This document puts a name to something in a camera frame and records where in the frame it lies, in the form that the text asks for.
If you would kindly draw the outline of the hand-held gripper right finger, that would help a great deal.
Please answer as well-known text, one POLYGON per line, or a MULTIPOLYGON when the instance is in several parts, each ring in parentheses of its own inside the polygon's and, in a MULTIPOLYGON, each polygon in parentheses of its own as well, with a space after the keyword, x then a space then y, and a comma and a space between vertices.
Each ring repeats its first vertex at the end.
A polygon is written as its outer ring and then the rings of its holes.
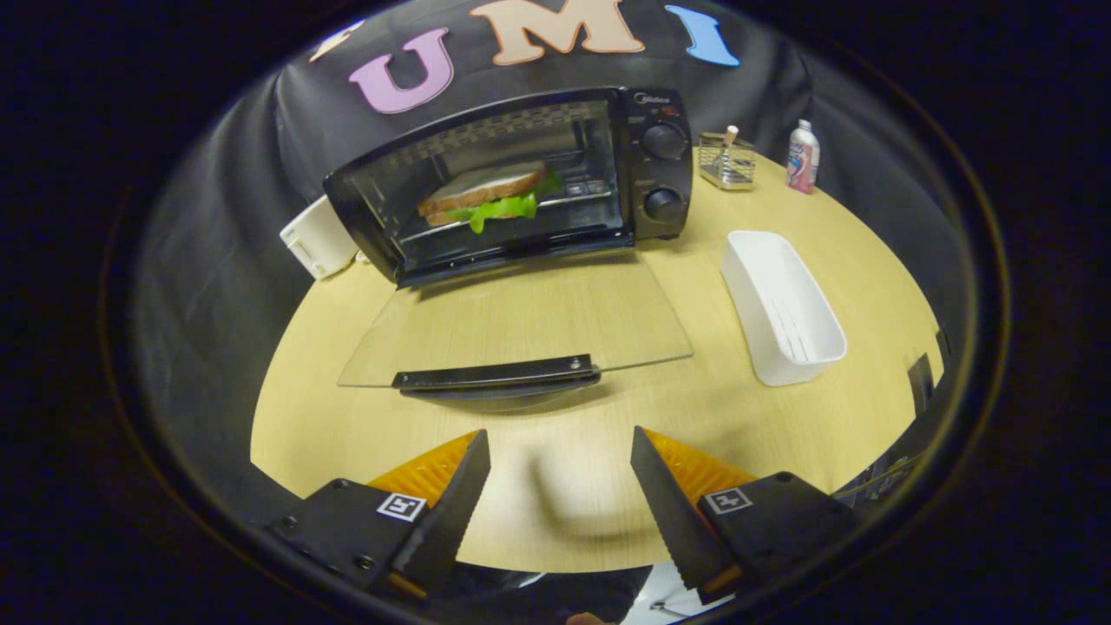
POLYGON ((701 597, 781 579, 861 524, 792 472, 754 477, 642 426, 630 463, 685 589, 701 597))

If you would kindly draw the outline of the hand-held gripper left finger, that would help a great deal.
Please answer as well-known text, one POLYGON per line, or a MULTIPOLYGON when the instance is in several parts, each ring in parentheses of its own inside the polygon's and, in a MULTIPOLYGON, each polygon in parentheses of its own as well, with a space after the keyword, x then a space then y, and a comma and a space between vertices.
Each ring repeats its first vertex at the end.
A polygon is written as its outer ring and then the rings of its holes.
POLYGON ((266 531, 357 589, 427 602, 456 566, 490 468, 487 431, 476 430, 368 483, 330 480, 266 531))

